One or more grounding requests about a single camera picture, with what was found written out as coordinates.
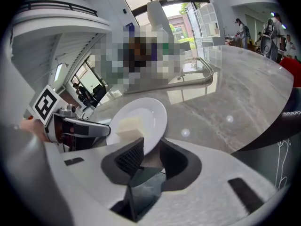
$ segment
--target person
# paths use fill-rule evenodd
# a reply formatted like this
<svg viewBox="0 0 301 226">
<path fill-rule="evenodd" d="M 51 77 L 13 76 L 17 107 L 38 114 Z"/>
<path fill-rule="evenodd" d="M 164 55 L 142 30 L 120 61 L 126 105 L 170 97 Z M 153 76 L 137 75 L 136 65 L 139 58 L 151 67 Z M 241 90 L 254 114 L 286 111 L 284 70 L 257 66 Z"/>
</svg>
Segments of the person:
<svg viewBox="0 0 301 226">
<path fill-rule="evenodd" d="M 276 31 L 275 35 L 272 38 L 271 50 L 267 54 L 267 58 L 276 61 L 278 56 L 278 49 L 284 51 L 284 36 L 285 32 L 282 27 L 282 22 L 279 13 L 275 13 L 272 17 L 274 24 L 274 30 Z"/>
<path fill-rule="evenodd" d="M 236 24 L 239 25 L 240 31 L 237 32 L 237 34 L 240 36 L 240 40 L 242 43 L 242 46 L 244 49 L 248 49 L 248 42 L 247 42 L 247 35 L 246 35 L 246 27 L 245 25 L 241 22 L 239 18 L 236 19 Z"/>
<path fill-rule="evenodd" d="M 286 56 L 290 57 L 290 52 L 291 52 L 291 49 L 296 49 L 295 45 L 291 42 L 291 36 L 288 34 L 286 36 Z"/>
<path fill-rule="evenodd" d="M 76 91 L 79 91 L 82 94 L 82 96 L 91 103 L 92 106 L 97 106 L 97 101 L 94 100 L 93 96 L 91 96 L 91 94 L 85 87 L 79 86 L 79 84 L 77 83 L 74 83 L 73 87 L 76 89 Z"/>
<path fill-rule="evenodd" d="M 260 43 L 261 43 L 261 39 L 262 39 L 262 32 L 259 32 L 258 35 L 259 35 L 259 38 L 258 38 L 258 40 L 256 40 L 255 45 L 260 47 Z"/>
</svg>

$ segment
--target marble countertop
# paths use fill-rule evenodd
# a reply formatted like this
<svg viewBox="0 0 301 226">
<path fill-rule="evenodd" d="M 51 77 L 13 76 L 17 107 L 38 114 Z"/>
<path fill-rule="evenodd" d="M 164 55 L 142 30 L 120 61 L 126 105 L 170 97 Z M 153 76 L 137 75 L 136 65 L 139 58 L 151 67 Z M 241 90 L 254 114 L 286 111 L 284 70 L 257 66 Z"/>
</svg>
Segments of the marble countertop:
<svg viewBox="0 0 301 226">
<path fill-rule="evenodd" d="M 235 152 L 255 140 L 281 114 L 293 76 L 275 62 L 232 46 L 206 48 L 214 70 L 207 85 L 181 86 L 123 95 L 113 86 L 90 121 L 112 119 L 129 102 L 151 97 L 167 111 L 164 137 Z"/>
</svg>

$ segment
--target white plate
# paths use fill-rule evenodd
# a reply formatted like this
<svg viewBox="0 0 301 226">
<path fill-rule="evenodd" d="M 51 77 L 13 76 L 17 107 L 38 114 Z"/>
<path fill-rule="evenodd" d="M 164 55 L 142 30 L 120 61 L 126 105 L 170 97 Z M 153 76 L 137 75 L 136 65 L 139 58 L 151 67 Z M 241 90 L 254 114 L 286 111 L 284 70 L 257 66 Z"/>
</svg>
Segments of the white plate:
<svg viewBox="0 0 301 226">
<path fill-rule="evenodd" d="M 163 136 L 167 125 L 167 113 L 164 105 L 153 98 L 141 98 L 125 105 L 114 116 L 110 123 L 111 134 L 107 138 L 107 145 L 121 142 L 116 135 L 120 120 L 132 116 L 140 116 L 143 128 L 146 132 L 144 137 L 144 155 L 149 153 Z"/>
</svg>

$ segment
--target balcony railing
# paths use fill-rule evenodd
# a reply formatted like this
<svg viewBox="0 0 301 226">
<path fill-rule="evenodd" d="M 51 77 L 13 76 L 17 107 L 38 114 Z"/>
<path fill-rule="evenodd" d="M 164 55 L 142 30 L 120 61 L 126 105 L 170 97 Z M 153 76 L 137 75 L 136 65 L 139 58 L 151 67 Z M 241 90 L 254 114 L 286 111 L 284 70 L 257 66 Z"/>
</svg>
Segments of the balcony railing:
<svg viewBox="0 0 301 226">
<path fill-rule="evenodd" d="M 22 4 L 17 13 L 22 13 L 28 10 L 34 9 L 42 9 L 42 8 L 56 8 L 56 9 L 66 9 L 72 10 L 82 13 L 87 13 L 90 15 L 97 16 L 97 12 L 93 9 L 86 8 L 81 5 L 63 2 L 63 1 L 55 1 L 55 0 L 33 0 L 27 1 Z"/>
</svg>

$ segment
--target table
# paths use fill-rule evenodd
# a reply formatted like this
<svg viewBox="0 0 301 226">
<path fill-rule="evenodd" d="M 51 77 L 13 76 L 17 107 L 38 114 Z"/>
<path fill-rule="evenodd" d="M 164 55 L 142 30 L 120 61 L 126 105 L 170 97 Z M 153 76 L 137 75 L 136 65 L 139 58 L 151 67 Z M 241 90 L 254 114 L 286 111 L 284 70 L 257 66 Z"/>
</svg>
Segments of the table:
<svg viewBox="0 0 301 226">
<path fill-rule="evenodd" d="M 129 102 L 151 97 L 167 111 L 164 137 L 233 153 L 260 136 L 281 114 L 293 76 L 277 63 L 232 46 L 206 48 L 211 84 L 123 95 L 113 86 L 90 121 L 111 119 Z"/>
</svg>

